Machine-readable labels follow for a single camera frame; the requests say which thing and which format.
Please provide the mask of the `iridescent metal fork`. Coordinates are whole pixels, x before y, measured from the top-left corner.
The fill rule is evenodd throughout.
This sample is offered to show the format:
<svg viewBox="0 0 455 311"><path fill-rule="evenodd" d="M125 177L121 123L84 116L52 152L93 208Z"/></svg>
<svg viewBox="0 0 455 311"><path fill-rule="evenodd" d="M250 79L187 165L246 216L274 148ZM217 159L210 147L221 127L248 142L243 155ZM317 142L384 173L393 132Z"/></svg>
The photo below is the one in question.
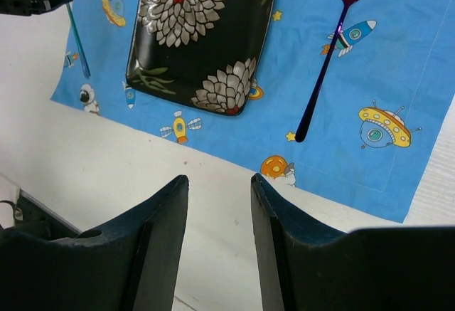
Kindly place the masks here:
<svg viewBox="0 0 455 311"><path fill-rule="evenodd" d="M67 8L67 13L68 13L68 16L69 16L69 20L70 20L70 25L71 25L71 29L72 29L72 32L73 32L73 36L74 36L74 39L75 39L75 45L77 46L77 53L74 53L74 52L67 52L65 54L65 60L64 60L64 68L71 68L75 65L75 61L77 59L80 60L80 64L82 66L82 72L83 72L83 75L86 79L90 79L91 77L91 73L90 73L90 68L89 68L89 65L88 65L88 62L87 62L87 59L86 59L86 55L85 55L85 51L83 49L83 46L82 46L82 42L81 42L81 39L80 39L80 35L79 35L79 32L78 32L78 29L77 29L77 26L76 26L76 23L75 23L75 18L74 18L74 15L73 15L73 10L72 10L72 3L67 3L66 4L66 8Z"/></svg>

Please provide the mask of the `blue space print cloth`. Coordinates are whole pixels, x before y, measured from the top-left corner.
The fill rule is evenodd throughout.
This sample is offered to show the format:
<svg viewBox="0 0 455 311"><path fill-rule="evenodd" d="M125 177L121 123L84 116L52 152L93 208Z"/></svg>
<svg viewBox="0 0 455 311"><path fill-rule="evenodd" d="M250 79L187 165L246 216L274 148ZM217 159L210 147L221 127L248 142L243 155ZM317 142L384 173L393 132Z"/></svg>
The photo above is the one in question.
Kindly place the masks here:
<svg viewBox="0 0 455 311"><path fill-rule="evenodd" d="M454 99L454 0L360 0L336 41L306 139L297 127L341 0L274 0L244 110L225 116L143 93L126 71L139 0L74 0L90 68L52 99L290 186L404 221L415 194L454 197L454 159L426 167Z"/></svg>

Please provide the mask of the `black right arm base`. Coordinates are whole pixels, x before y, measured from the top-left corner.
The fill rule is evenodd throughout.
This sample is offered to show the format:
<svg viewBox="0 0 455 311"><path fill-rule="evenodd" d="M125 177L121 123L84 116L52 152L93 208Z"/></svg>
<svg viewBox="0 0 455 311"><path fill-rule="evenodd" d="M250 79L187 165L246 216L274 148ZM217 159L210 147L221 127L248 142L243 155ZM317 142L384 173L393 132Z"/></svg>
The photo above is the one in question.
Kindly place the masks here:
<svg viewBox="0 0 455 311"><path fill-rule="evenodd" d="M23 190L20 190L16 202L4 199L1 204L11 207L14 222L12 228L23 233L47 241L75 238L82 233Z"/></svg>

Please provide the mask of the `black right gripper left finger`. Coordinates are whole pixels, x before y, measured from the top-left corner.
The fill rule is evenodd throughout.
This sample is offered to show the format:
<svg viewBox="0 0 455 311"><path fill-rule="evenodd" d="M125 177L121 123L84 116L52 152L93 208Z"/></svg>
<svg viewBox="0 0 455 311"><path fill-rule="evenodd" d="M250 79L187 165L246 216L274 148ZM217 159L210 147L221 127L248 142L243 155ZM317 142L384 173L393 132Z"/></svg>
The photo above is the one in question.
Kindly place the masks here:
<svg viewBox="0 0 455 311"><path fill-rule="evenodd" d="M2 310L170 310L188 178L75 238L1 229Z"/></svg>

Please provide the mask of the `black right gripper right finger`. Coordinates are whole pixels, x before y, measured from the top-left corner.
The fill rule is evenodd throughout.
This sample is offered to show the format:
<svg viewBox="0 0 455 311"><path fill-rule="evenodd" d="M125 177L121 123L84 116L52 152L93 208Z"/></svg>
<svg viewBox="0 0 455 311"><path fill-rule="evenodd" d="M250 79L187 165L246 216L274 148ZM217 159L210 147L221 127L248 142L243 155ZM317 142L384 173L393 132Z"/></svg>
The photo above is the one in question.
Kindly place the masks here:
<svg viewBox="0 0 455 311"><path fill-rule="evenodd" d="M453 310L454 228L332 228L260 174L251 212L264 310Z"/></svg>

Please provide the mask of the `black floral square plate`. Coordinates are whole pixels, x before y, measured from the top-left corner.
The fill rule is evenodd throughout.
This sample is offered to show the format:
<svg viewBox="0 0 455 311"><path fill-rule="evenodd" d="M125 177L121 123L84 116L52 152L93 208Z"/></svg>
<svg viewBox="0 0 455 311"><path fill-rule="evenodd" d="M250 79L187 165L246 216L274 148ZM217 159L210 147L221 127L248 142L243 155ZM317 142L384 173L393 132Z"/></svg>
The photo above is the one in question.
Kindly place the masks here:
<svg viewBox="0 0 455 311"><path fill-rule="evenodd" d="M225 116L245 108L274 0L139 0L126 80Z"/></svg>

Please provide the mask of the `purple metal spoon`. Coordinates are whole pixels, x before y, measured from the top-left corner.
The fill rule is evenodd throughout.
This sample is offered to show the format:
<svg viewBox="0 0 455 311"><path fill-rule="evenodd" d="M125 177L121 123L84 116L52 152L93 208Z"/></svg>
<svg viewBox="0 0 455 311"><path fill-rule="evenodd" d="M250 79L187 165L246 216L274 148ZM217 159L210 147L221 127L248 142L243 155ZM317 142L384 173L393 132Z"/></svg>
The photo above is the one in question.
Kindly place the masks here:
<svg viewBox="0 0 455 311"><path fill-rule="evenodd" d="M343 10L341 12L340 18L338 20L337 26L335 28L335 31L333 32L333 38L331 40L328 52L326 54L325 60L323 62L323 65L321 67L321 71L318 75L316 84L314 86L314 89L312 91L312 94L309 98L308 104L306 106L306 109L301 117L301 121L299 123L299 126L297 127L296 134L295 134L295 140L298 143L303 142L306 139L306 136L308 134L310 124L311 124L311 119L314 115L314 110L316 108L317 100L319 93L321 91L321 87L323 85L323 80L326 75L326 71L328 69L328 65L331 60L331 56L335 50L336 46L336 41L339 36L339 33L341 32L343 22L345 21L346 15L348 13L349 8L357 1L359 0L341 0L343 2Z"/></svg>

